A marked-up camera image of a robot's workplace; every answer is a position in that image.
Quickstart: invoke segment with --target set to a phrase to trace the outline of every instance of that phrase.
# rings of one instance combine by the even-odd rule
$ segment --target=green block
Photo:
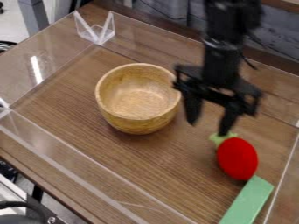
[[[219,148],[220,144],[230,138],[236,137],[238,134],[230,132],[226,136],[219,136],[218,133],[210,136],[210,140],[216,144],[216,148]]]
[[[219,224],[252,223],[272,190],[274,186],[260,177],[254,176],[242,189]]]

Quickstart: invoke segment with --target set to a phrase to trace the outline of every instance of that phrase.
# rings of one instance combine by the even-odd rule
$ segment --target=wooden table
[[[80,13],[103,24],[108,11],[92,3]],[[220,171],[208,140],[220,107],[206,103],[196,127],[180,109],[162,131],[130,136],[104,121],[94,95],[112,68],[199,64],[203,45],[116,13],[115,20],[116,36],[103,46],[78,36],[70,15],[2,56],[0,97],[11,109],[0,114],[0,156],[91,223],[218,223],[244,185]],[[298,137],[299,79],[252,63],[258,71],[244,65],[242,75],[266,98],[259,116],[242,118],[234,131],[256,147],[256,175],[278,186]],[[279,206],[285,199],[270,223],[297,219],[294,207]]]

